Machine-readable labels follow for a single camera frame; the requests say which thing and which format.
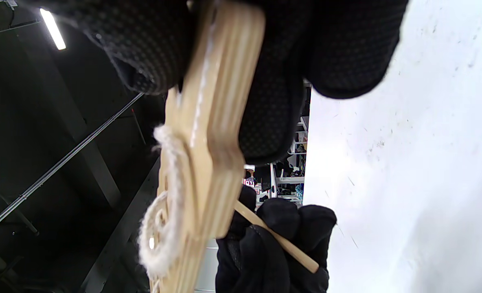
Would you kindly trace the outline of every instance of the white yarn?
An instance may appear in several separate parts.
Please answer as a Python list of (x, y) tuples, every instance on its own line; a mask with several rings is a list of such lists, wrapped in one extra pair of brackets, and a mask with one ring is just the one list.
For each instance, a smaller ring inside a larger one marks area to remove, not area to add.
[[(164, 164), (168, 174), (168, 190), (163, 191), (150, 204), (142, 220), (138, 236), (139, 261), (145, 267), (151, 280), (159, 281), (167, 272), (181, 251), (183, 228), (184, 185), (181, 171), (181, 160), (187, 155), (181, 142), (172, 134), (168, 126), (162, 125), (154, 130), (154, 137), (164, 151)], [(170, 201), (169, 219), (163, 224), (161, 204)], [(153, 249), (149, 240), (159, 235), (159, 243)]]

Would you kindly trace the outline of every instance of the white surface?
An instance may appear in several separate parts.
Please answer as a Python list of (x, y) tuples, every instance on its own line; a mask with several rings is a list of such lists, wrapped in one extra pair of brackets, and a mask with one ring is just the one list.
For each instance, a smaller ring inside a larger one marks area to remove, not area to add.
[(312, 93), (305, 204), (338, 215), (329, 293), (482, 293), (482, 0), (412, 0), (370, 94)]

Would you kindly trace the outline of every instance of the wooden stick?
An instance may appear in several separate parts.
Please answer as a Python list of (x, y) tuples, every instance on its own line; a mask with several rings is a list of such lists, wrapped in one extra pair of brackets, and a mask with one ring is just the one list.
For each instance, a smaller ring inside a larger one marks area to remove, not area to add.
[(307, 254), (305, 254), (302, 250), (297, 248), (297, 246), (293, 245), (290, 241), (288, 241), (283, 236), (277, 234), (276, 232), (272, 231), (267, 224), (263, 222), (263, 220), (258, 217), (254, 212), (250, 211), (244, 204), (237, 201), (234, 209), (241, 214), (241, 216), (245, 217), (250, 223), (254, 225), (261, 226), (268, 230), (273, 237), (278, 241), (278, 243), (283, 247), (283, 249), (288, 252), (293, 258), (295, 258), (301, 265), (303, 265), (308, 271), (314, 274), (319, 269), (319, 264), (312, 260)]

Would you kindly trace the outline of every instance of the black glove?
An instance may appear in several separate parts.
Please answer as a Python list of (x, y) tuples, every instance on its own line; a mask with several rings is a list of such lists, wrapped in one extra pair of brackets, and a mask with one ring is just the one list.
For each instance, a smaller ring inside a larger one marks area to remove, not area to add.
[[(240, 202), (252, 211), (254, 189), (243, 186)], [(335, 213), (323, 206), (297, 209), (284, 199), (269, 199), (257, 215), (274, 232), (282, 235), (319, 264), (312, 274), (286, 253), (265, 228), (251, 225), (235, 212), (223, 239), (217, 239), (217, 293), (325, 293), (329, 275), (327, 251)]]

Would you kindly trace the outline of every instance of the fluorescent light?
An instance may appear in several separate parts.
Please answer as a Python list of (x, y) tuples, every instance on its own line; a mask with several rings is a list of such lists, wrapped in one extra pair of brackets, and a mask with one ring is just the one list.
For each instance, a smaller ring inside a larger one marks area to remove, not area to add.
[(42, 8), (40, 8), (40, 14), (42, 14), (42, 18), (44, 18), (47, 29), (49, 30), (55, 45), (57, 45), (58, 50), (64, 50), (66, 48), (66, 43), (64, 43), (64, 39), (62, 39), (62, 35), (60, 35), (60, 31), (58, 30), (58, 26), (53, 18), (53, 15), (51, 12)]

